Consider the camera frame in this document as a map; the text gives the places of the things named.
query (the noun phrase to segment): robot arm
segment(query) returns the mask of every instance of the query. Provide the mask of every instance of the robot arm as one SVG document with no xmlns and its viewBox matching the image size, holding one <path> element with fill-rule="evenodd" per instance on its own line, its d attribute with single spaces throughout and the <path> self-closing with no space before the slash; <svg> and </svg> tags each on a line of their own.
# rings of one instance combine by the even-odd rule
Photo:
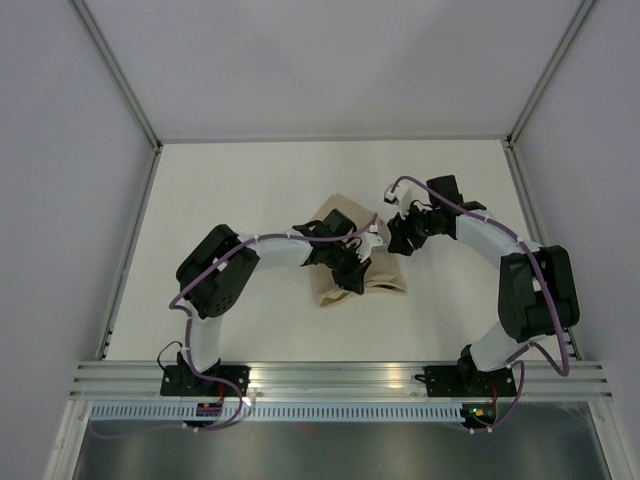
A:
<svg viewBox="0 0 640 480">
<path fill-rule="evenodd" d="M 518 242 L 487 223 L 490 216 L 483 205 L 464 202 L 453 175 L 429 180 L 427 186 L 483 220 L 461 215 L 431 194 L 431 205 L 421 208 L 407 187 L 392 186 L 385 192 L 385 202 L 397 205 L 399 211 L 388 223 L 389 252 L 409 256 L 422 248 L 428 237 L 445 234 L 470 246 L 499 270 L 499 322 L 463 350 L 459 366 L 471 375 L 504 368 L 531 342 L 555 333 L 540 284 Z M 579 309 L 566 250 L 525 243 L 541 266 L 562 328 L 575 325 Z"/>
<path fill-rule="evenodd" d="M 219 360 L 218 343 L 222 319 L 240 297 L 254 271 L 283 266 L 326 265 L 337 285 L 364 293 L 364 274 L 371 264 L 370 255 L 386 246 L 377 234 L 377 225 L 359 236 L 355 224 L 338 210 L 322 221 L 313 221 L 275 234 L 268 242 L 241 248 L 229 260 L 202 279 L 186 296 L 193 319 L 188 344 L 194 366 L 206 371 Z M 326 241 L 336 237 L 347 241 Z M 213 262 L 238 248 L 253 235 L 238 234 L 227 225 L 218 225 L 180 265 L 176 277 L 180 289 L 198 278 Z"/>
</svg>

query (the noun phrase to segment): beige cloth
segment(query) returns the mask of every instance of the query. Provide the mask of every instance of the beige cloth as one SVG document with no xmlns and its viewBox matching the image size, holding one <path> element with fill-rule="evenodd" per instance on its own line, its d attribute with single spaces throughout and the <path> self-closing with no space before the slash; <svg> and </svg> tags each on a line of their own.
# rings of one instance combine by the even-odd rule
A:
<svg viewBox="0 0 640 480">
<path fill-rule="evenodd" d="M 349 217 L 358 228 L 365 226 L 373 216 L 372 211 L 337 193 L 320 207 L 312 220 L 323 220 L 334 208 Z M 378 218 L 378 231 L 385 243 L 389 244 L 391 234 L 380 218 Z M 307 268 L 311 271 L 313 297 L 318 306 L 337 305 L 352 295 L 356 295 L 338 287 L 333 281 L 331 270 L 325 265 L 311 265 Z M 402 278 L 395 255 L 386 252 L 371 254 L 371 265 L 364 275 L 364 293 L 366 295 L 376 292 L 407 293 L 407 285 Z"/>
</svg>

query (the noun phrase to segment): white platform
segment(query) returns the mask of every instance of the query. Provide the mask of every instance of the white platform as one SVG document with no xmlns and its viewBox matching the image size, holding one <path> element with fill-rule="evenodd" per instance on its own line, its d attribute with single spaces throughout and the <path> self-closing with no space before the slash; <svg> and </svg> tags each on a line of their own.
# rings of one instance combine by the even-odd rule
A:
<svg viewBox="0 0 640 480">
<path fill-rule="evenodd" d="M 387 220 L 383 192 L 403 174 L 455 174 L 465 199 L 526 235 L 497 140 L 166 145 L 107 358 L 155 359 L 183 338 L 184 315 L 167 308 L 178 292 L 175 271 L 214 226 L 279 231 L 308 221 L 333 193 Z M 456 360 L 497 321 L 498 272 L 468 247 L 437 237 L 399 261 L 408 295 L 365 295 L 326 309 L 313 303 L 304 268 L 256 273 L 225 316 L 222 358 Z M 554 339 L 545 344 L 557 357 Z"/>
</svg>

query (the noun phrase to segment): white wall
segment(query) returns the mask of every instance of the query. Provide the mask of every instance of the white wall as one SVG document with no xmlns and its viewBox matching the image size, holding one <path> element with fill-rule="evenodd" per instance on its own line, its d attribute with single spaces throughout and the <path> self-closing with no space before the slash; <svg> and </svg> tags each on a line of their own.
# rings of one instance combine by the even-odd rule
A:
<svg viewBox="0 0 640 480">
<path fill-rule="evenodd" d="M 571 254 L 587 358 L 640 452 L 640 2 L 596 7 L 519 142 L 551 239 Z"/>
<path fill-rule="evenodd" d="M 151 150 L 64 0 L 0 14 L 0 476 L 41 478 Z"/>
<path fill-rule="evenodd" d="M 88 0 L 158 135 L 505 135 L 579 0 Z"/>
</svg>

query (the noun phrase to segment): aluminum frame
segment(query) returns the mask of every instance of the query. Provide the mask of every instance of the aluminum frame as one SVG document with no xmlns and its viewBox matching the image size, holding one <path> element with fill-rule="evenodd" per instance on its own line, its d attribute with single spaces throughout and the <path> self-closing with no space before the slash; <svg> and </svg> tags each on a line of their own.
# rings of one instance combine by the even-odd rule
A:
<svg viewBox="0 0 640 480">
<path fill-rule="evenodd" d="M 218 422 L 230 419 L 237 404 L 230 402 L 220 413 L 199 413 L 194 400 L 93 402 L 91 420 L 155 420 L 163 422 L 202 422 L 211 417 Z M 348 422 L 348 423 L 461 423 L 462 404 L 456 402 L 259 402 L 243 406 L 238 420 L 243 422 Z"/>
<path fill-rule="evenodd" d="M 515 142 L 526 128 L 531 114 L 544 95 L 571 45 L 584 27 L 598 0 L 582 0 L 571 21 L 552 53 L 545 69 L 538 78 L 531 95 L 523 106 L 513 128 L 501 139 L 516 193 L 523 211 L 531 238 L 545 243 L 547 238 L 539 221 L 526 181 L 526 174 L 514 151 Z M 98 348 L 97 358 L 103 358 L 109 335 L 115 322 L 133 252 L 137 242 L 144 212 L 153 185 L 155 171 L 160 158 L 163 141 L 159 139 L 146 117 L 124 72 L 111 51 L 93 14 L 85 0 L 69 0 L 72 9 L 88 33 L 89 40 L 109 75 L 122 93 L 129 110 L 154 149 L 154 159 L 141 194 L 139 209 L 130 229 L 129 241 L 122 260 L 120 275 L 113 287 L 109 310 L 106 313 L 107 328 Z M 376 140 L 379 138 L 341 138 L 340 140 Z M 245 139 L 243 141 L 275 141 L 276 139 Z M 318 140 L 277 139 L 277 140 Z M 636 478 L 631 456 L 625 451 L 612 411 L 613 397 L 604 369 L 598 362 L 579 361 L 571 332 L 568 343 L 573 348 L 572 370 L 568 378 L 560 378 L 544 362 L 526 362 L 526 382 L 522 402 L 588 402 L 593 415 L 598 437 L 614 479 Z M 258 402 L 285 405 L 287 402 L 331 403 L 352 402 L 369 404 L 444 405 L 452 401 L 476 402 L 486 399 L 433 399 L 426 396 L 424 386 L 414 381 L 413 375 L 420 373 L 427 364 L 444 362 L 245 362 L 251 370 L 249 395 Z M 519 372 L 514 372 L 516 381 Z M 75 469 L 82 438 L 95 401 L 120 400 L 125 402 L 145 401 L 162 405 L 176 401 L 175 398 L 159 396 L 161 372 L 153 362 L 93 361 L 79 365 L 56 444 L 45 478 L 71 478 Z"/>
</svg>

